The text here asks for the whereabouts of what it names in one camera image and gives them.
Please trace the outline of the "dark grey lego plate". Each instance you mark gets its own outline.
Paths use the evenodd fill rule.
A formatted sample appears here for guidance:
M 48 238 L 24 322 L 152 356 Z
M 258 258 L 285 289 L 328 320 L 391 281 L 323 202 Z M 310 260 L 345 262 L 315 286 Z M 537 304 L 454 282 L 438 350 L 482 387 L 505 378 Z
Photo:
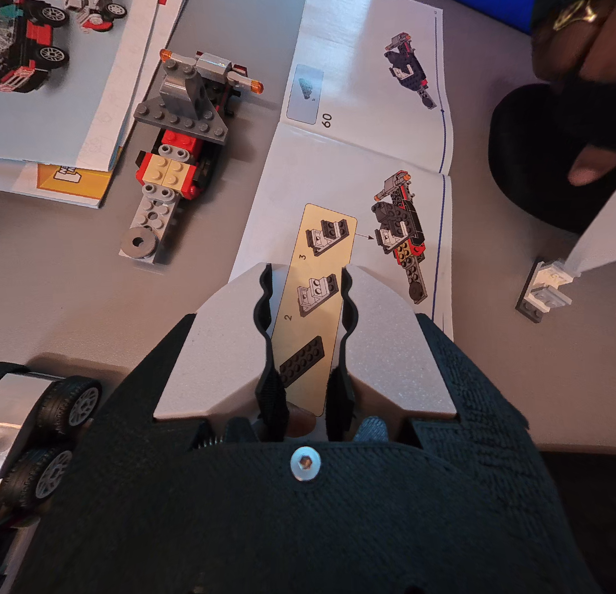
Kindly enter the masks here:
M 545 311 L 544 309 L 537 307 L 534 303 L 527 301 L 526 295 L 530 291 L 530 286 L 534 283 L 535 276 L 543 262 L 544 259 L 541 257 L 537 257 L 535 259 L 515 307 L 516 311 L 535 324 L 540 323 L 543 316 L 548 313 L 549 310 Z

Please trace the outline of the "red black lego truck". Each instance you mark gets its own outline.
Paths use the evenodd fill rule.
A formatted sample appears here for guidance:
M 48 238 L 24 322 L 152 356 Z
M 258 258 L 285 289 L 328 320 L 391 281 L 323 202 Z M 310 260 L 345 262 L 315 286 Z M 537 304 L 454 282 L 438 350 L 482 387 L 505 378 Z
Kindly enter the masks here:
M 45 502 L 102 398 L 96 379 L 62 378 L 1 363 L 1 533 Z

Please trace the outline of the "small grey lego plate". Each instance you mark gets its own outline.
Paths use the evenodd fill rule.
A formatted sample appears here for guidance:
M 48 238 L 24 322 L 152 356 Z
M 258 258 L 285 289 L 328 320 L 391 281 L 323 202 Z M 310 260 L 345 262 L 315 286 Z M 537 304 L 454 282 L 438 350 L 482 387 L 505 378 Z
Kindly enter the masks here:
M 551 285 L 544 285 L 541 288 L 532 290 L 532 295 L 536 301 L 535 305 L 543 313 L 548 313 L 554 308 L 570 305 L 572 300 Z

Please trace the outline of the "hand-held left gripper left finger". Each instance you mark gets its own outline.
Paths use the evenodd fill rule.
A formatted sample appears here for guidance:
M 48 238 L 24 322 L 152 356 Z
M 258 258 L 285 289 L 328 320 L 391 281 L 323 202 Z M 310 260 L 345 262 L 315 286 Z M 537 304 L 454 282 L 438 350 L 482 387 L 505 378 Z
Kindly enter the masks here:
M 283 439 L 289 413 L 267 334 L 271 296 L 272 267 L 258 263 L 199 308 L 156 420 L 206 418 L 221 434 L 232 417 L 261 415 L 270 439 Z

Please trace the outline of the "person's right hand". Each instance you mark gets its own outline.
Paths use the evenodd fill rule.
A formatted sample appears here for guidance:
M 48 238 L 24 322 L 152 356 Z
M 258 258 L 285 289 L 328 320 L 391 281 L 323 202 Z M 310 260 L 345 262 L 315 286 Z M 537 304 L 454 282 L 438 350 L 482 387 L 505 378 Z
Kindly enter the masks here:
M 534 30 L 532 64 L 535 75 L 559 84 L 571 71 L 587 82 L 615 83 L 615 0 L 591 0 L 593 22 L 575 21 L 554 30 L 547 19 Z M 574 186 L 595 182 L 615 168 L 615 152 L 588 144 L 571 167 Z

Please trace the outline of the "open instruction booklet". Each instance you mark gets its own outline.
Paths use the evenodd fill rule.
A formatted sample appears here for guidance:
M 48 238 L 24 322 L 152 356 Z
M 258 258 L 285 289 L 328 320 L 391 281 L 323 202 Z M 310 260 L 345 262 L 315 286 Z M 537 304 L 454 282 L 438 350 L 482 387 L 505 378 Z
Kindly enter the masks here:
M 230 276 L 272 265 L 274 359 L 293 404 L 323 414 L 348 263 L 453 336 L 452 153 L 442 11 L 306 0 Z

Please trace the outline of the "red grey lego model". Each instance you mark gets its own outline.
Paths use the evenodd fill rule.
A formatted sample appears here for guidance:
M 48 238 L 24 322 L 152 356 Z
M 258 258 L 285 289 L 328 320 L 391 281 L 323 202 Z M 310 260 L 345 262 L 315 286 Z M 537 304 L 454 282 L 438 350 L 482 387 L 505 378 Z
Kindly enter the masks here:
M 228 102 L 243 90 L 261 94 L 264 86 L 247 68 L 229 59 L 197 52 L 185 57 L 159 52 L 165 73 L 159 95 L 138 104 L 134 119 L 159 128 L 151 151 L 139 152 L 136 180 L 142 199 L 119 255 L 152 264 L 181 200 L 197 198 L 210 184 L 227 142 Z

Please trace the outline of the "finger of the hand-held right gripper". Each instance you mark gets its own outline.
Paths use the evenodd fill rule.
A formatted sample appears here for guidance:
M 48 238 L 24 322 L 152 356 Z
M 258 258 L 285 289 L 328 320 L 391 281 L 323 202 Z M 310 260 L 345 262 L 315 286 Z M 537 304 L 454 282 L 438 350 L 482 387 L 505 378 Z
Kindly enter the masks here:
M 566 272 L 585 271 L 615 262 L 615 193 L 581 235 L 566 259 Z

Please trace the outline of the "black padded cushion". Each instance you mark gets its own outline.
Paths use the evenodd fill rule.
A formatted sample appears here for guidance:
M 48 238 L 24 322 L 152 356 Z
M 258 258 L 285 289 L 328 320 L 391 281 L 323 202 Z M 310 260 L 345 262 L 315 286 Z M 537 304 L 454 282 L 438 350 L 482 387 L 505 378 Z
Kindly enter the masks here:
M 556 119 L 557 94 L 547 84 L 513 90 L 492 114 L 489 166 L 516 206 L 556 228 L 581 235 L 615 192 L 615 171 L 573 186 L 568 173 L 586 142 Z

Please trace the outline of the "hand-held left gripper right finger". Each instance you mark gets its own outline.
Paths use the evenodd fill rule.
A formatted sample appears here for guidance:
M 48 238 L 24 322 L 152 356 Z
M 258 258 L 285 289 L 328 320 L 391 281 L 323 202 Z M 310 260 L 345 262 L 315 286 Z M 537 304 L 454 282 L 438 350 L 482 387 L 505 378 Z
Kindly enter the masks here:
M 362 268 L 342 270 L 343 311 L 327 387 L 327 438 L 367 417 L 397 439 L 405 421 L 454 420 L 457 410 L 411 307 Z

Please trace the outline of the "yellow-cornered instruction booklet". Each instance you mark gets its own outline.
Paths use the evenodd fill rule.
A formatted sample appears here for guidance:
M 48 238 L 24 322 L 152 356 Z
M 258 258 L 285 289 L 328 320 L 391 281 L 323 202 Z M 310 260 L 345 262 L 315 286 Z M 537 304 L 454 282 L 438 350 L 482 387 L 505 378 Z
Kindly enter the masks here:
M 127 144 L 133 127 L 132 111 L 147 96 L 160 64 L 159 51 L 171 38 L 187 0 L 158 0 L 147 51 L 134 97 L 127 112 L 119 151 Z M 112 180 L 113 171 L 102 172 L 33 162 L 1 161 L 1 190 L 26 196 L 56 200 L 84 207 L 98 208 Z

